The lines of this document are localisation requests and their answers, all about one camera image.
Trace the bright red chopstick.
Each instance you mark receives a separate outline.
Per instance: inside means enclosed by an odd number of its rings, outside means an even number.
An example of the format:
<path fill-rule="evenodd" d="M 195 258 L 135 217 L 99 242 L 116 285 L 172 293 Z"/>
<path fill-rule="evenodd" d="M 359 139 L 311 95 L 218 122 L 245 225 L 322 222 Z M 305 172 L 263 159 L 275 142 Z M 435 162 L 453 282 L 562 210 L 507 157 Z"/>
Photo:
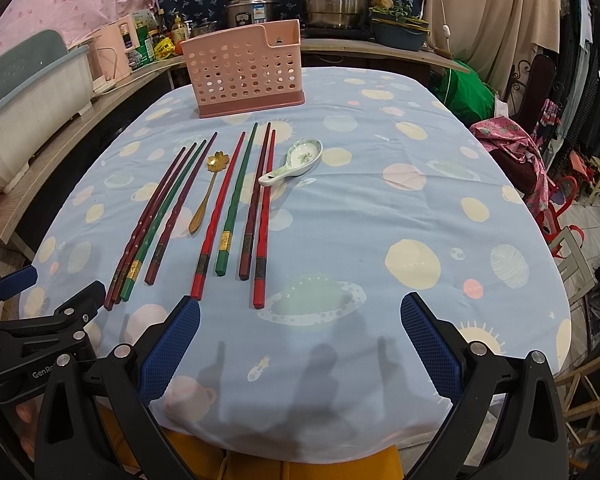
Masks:
<path fill-rule="evenodd" d="M 199 254 L 196 270 L 193 277 L 192 289 L 190 290 L 190 296 L 195 300 L 201 300 L 202 294 L 204 293 L 204 282 L 206 281 L 209 262 L 211 258 L 212 248 L 214 244 L 215 234 L 218 230 L 220 222 L 221 212 L 226 199 L 228 187 L 230 186 L 230 180 L 232 180 L 233 172 L 236 166 L 242 144 L 244 143 L 246 133 L 245 131 L 239 137 L 239 140 L 235 146 L 232 156 L 230 156 L 230 164 L 226 170 L 226 174 L 223 178 L 218 196 L 216 196 L 212 215 L 208 224 L 206 237 L 201 245 L 201 251 Z"/>
<path fill-rule="evenodd" d="M 260 222 L 258 229 L 258 244 L 256 251 L 256 265 L 254 266 L 254 279 L 252 288 L 252 304 L 257 310 L 265 305 L 265 274 L 266 255 L 268 254 L 268 217 L 270 216 L 271 190 L 261 184 L 263 191 Z"/>

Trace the gold flower spoon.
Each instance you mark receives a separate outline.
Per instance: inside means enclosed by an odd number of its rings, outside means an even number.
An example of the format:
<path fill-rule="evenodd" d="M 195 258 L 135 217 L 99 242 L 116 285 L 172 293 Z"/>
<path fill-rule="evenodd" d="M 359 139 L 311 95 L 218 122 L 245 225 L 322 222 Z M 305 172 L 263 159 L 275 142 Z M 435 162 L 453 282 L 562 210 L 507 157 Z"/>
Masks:
<path fill-rule="evenodd" d="M 190 220 L 189 222 L 188 232 L 190 235 L 194 235 L 200 229 L 202 220 L 204 220 L 204 215 L 206 214 L 208 201 L 211 195 L 216 176 L 227 167 L 229 161 L 230 156 L 228 156 L 222 151 L 215 152 L 213 155 L 208 157 L 207 170 L 210 174 L 210 181 L 207 186 L 206 192 L 204 193 L 204 198 L 202 199 L 197 210 L 193 214 L 192 220 Z"/>

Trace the white ceramic soup spoon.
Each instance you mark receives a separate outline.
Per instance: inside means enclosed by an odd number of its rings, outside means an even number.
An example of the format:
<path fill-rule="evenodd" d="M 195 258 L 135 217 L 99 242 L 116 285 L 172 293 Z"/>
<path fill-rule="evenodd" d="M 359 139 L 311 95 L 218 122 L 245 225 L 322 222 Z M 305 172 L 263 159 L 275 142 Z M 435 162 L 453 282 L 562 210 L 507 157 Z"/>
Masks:
<path fill-rule="evenodd" d="M 265 188 L 288 178 L 299 177 L 315 166 L 323 154 L 323 143 L 316 139 L 302 139 L 291 145 L 283 166 L 269 171 L 258 179 Z"/>

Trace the wooden side counter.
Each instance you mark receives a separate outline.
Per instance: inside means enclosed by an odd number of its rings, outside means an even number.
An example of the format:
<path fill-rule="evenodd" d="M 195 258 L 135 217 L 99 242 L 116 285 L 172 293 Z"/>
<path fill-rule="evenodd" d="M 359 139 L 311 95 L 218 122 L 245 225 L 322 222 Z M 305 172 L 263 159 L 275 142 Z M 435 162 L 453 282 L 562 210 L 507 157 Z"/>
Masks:
<path fill-rule="evenodd" d="M 304 38 L 301 40 L 301 54 L 341 55 L 344 58 L 371 58 L 381 61 L 404 61 L 432 68 L 448 68 L 465 73 L 467 68 L 456 61 L 426 50 L 407 51 L 382 46 L 370 41 Z M 43 145 L 30 163 L 30 167 L 14 188 L 7 194 L 0 194 L 0 245 L 7 246 L 16 238 L 15 230 L 30 203 L 38 194 L 48 177 L 62 160 L 93 130 L 100 122 L 146 84 L 167 73 L 172 68 L 185 65 L 184 58 L 176 56 L 170 60 L 147 65 L 123 81 L 122 86 L 97 99 L 84 115 L 74 118 L 59 129 Z"/>

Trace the blue planet-print tablecloth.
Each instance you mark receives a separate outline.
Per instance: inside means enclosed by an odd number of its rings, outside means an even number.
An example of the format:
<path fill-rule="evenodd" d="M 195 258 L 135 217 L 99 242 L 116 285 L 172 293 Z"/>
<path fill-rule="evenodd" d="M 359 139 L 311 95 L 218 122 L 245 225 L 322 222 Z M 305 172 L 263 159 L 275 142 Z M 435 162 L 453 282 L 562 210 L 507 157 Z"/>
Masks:
<path fill-rule="evenodd" d="M 450 409 L 400 322 L 418 292 L 494 353 L 565 362 L 569 304 L 539 228 L 486 150 L 426 88 L 379 70 L 307 68 L 306 102 L 202 119 L 191 88 L 156 96 L 79 180 L 43 238 L 24 316 L 109 282 L 140 213 L 184 146 L 233 154 L 258 124 L 224 276 L 209 272 L 201 324 L 162 398 L 161 425 L 273 460 L 339 463 L 436 430 Z M 269 187 L 265 305 L 238 278 L 254 174 L 294 142 L 320 161 Z"/>

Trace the dish drainer box with lid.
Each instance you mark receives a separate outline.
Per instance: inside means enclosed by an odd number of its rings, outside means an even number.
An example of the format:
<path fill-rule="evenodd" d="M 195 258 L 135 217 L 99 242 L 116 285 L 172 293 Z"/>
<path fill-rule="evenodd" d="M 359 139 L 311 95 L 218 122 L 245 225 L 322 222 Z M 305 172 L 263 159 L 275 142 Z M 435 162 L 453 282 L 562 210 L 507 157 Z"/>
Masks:
<path fill-rule="evenodd" d="M 0 192 L 14 187 L 57 130 L 91 108 L 92 95 L 88 47 L 69 50 L 54 30 L 0 56 Z"/>

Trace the pink floral cloth chair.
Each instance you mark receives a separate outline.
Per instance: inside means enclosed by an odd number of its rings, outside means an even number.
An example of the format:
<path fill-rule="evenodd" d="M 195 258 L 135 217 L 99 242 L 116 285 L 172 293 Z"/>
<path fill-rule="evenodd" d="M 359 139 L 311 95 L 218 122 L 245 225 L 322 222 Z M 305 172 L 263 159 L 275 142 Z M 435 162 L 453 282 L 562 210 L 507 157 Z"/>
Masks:
<path fill-rule="evenodd" d="M 530 134 L 504 116 L 476 122 L 469 131 L 522 193 L 530 212 L 537 216 L 544 211 L 548 206 L 548 177 Z"/>

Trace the pink electric kettle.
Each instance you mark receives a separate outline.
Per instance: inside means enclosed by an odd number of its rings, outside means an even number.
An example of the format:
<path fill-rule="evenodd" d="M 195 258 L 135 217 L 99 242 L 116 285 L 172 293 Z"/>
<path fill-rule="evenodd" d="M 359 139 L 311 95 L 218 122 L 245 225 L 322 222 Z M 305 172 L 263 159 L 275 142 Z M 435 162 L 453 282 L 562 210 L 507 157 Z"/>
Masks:
<path fill-rule="evenodd" d="M 87 39 L 93 41 L 106 81 L 118 82 L 131 75 L 128 54 L 140 45 L 131 14 L 99 27 Z"/>

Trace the green bag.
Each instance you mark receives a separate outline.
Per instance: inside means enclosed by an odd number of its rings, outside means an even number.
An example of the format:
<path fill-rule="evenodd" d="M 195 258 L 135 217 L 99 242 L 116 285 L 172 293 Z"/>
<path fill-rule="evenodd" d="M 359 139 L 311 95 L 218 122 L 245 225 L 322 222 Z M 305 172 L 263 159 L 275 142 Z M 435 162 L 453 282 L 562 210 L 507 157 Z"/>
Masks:
<path fill-rule="evenodd" d="M 495 92 L 477 72 L 462 62 L 468 73 L 446 70 L 443 76 L 432 78 L 431 92 L 467 128 L 493 117 Z"/>

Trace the yellow snack packet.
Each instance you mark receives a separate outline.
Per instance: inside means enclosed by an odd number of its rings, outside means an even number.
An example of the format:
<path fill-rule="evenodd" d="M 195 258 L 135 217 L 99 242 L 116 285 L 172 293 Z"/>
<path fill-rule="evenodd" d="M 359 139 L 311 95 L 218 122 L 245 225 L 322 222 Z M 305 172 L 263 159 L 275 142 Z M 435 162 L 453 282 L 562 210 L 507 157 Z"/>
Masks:
<path fill-rule="evenodd" d="M 170 37 L 159 38 L 154 44 L 154 55 L 158 61 L 172 58 L 175 55 L 175 46 Z"/>

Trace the pink perforated utensil holder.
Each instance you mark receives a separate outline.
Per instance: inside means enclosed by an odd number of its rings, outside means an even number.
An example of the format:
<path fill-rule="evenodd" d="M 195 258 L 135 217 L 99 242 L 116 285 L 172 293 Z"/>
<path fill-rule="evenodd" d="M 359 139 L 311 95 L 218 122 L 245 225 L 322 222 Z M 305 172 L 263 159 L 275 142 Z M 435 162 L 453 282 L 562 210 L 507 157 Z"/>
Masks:
<path fill-rule="evenodd" d="M 306 102 L 300 47 L 297 20 L 228 28 L 184 41 L 198 116 L 252 113 Z"/>

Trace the yellow oil bottle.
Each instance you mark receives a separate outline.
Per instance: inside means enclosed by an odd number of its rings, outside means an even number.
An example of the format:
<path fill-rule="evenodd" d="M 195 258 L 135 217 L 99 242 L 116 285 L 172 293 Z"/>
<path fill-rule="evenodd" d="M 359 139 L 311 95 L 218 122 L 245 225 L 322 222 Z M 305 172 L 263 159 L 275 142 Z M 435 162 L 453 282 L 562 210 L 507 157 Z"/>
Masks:
<path fill-rule="evenodd" d="M 175 14 L 171 35 L 174 44 L 174 52 L 177 55 L 181 55 L 183 53 L 182 43 L 188 39 L 188 27 L 180 14 Z"/>

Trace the blue basin with vegetables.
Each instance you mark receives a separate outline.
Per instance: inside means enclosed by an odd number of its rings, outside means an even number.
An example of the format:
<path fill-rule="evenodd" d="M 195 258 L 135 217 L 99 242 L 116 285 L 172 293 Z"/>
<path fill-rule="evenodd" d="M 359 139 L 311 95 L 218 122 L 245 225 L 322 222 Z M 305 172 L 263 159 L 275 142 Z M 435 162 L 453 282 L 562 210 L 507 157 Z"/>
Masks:
<path fill-rule="evenodd" d="M 429 36 L 429 24 L 401 0 L 370 0 L 370 27 L 378 44 L 419 51 Z"/>

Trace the beige hanging curtain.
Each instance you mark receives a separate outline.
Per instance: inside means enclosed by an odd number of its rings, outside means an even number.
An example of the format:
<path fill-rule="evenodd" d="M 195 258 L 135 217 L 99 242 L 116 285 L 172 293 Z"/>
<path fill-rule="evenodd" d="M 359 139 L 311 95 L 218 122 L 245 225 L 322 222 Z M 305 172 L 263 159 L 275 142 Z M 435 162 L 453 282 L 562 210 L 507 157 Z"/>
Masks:
<path fill-rule="evenodd" d="M 425 0 L 429 44 L 504 93 L 512 66 L 536 49 L 559 51 L 560 0 Z"/>

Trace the steel rice cooker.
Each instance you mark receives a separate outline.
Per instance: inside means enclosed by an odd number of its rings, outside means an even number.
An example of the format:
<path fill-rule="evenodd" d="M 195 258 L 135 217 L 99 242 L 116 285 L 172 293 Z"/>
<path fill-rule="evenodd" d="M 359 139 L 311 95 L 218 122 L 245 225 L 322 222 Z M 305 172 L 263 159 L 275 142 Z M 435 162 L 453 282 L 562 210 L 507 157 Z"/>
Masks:
<path fill-rule="evenodd" d="M 279 0 L 226 0 L 226 24 L 229 28 L 278 21 Z"/>

